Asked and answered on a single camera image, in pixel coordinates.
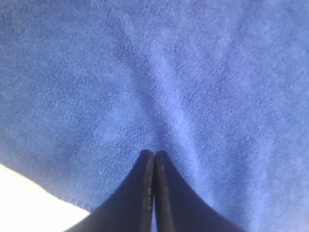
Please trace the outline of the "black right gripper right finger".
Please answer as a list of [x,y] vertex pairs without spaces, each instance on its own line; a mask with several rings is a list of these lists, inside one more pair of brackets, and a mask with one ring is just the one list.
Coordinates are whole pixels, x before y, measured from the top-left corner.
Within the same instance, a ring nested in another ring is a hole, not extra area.
[[154,204],[158,232],[242,232],[189,186],[166,151],[154,157]]

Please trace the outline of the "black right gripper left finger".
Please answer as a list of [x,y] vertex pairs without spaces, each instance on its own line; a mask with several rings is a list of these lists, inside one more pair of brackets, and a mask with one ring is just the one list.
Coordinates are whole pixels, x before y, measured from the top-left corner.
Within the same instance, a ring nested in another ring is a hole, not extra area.
[[116,191],[69,232],[149,232],[153,213],[155,156],[142,150]]

